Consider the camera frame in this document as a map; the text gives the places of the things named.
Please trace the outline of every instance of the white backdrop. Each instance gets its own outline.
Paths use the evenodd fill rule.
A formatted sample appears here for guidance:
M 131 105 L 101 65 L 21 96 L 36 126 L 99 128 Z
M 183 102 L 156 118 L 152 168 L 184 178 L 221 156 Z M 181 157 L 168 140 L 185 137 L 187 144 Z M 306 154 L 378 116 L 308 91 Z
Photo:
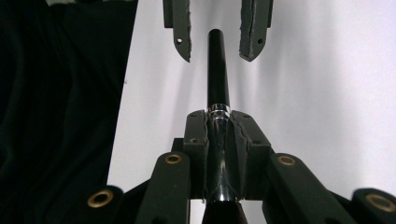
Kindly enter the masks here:
M 191 0 L 191 63 L 163 28 L 160 0 L 141 0 L 108 184 L 150 178 L 183 137 L 186 116 L 206 107 L 207 34 L 224 33 L 231 109 L 251 115 L 276 152 L 302 159 L 329 189 L 396 195 L 396 2 L 275 0 L 266 46 L 238 56 L 241 0 Z M 204 205 L 193 202 L 191 223 Z M 249 223 L 260 203 L 244 203 Z

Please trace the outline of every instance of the brass insert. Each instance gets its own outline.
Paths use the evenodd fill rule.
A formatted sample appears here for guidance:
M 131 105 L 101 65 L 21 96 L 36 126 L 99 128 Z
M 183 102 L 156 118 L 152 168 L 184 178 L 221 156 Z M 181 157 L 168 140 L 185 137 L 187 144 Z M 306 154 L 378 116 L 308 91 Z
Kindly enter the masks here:
M 290 156 L 280 156 L 277 158 L 277 160 L 280 163 L 282 163 L 284 165 L 289 165 L 289 166 L 292 166 L 296 163 L 296 160 Z
M 181 160 L 182 160 L 181 156 L 179 156 L 177 154 L 171 154 L 171 155 L 165 157 L 166 163 L 169 163 L 169 164 L 177 164 L 177 163 L 181 162 Z
M 91 195 L 87 204 L 92 208 L 103 207 L 113 200 L 114 194 L 110 189 L 102 189 Z
M 396 204 L 384 196 L 378 194 L 367 194 L 366 200 L 374 207 L 385 212 L 396 212 Z

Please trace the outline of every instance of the black plastic bracket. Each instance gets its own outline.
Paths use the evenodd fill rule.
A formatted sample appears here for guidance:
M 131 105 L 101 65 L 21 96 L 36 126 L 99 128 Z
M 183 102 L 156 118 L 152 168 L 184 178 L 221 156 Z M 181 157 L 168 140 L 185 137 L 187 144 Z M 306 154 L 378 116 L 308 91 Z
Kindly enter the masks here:
M 248 62 L 256 59 L 264 48 L 273 3 L 274 0 L 242 0 L 239 55 Z
M 379 189 L 357 189 L 352 201 L 333 194 L 358 223 L 396 223 L 396 198 Z
M 163 0 L 163 23 L 165 28 L 173 28 L 175 48 L 190 62 L 190 0 Z
M 205 162 L 207 157 L 206 115 L 198 110 L 187 116 L 183 152 L 191 159 L 191 199 L 204 198 Z
M 190 222 L 190 159 L 182 152 L 161 155 L 154 167 L 137 224 Z
M 268 185 L 264 169 L 274 151 L 253 117 L 235 110 L 231 116 L 238 146 L 243 196 L 246 200 L 262 200 Z
M 266 172 L 292 223 L 356 223 L 300 159 L 276 153 Z

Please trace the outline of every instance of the cylindrical shaft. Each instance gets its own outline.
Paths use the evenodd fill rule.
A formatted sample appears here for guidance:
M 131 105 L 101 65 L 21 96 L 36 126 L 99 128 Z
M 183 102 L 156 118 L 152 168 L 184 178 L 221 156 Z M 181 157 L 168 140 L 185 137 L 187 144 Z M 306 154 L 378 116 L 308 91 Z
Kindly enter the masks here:
M 209 203 L 235 202 L 240 199 L 241 188 L 220 30 L 209 33 L 208 57 L 206 199 Z
M 222 31 L 210 31 L 208 39 L 207 107 L 214 104 L 230 106 Z

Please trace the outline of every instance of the black fabric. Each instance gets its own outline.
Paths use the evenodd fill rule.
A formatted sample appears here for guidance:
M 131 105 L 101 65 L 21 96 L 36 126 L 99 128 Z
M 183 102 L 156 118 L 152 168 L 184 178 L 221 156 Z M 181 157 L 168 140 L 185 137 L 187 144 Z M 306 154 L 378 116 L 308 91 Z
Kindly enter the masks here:
M 137 1 L 0 1 L 0 223 L 60 223 L 106 183 Z

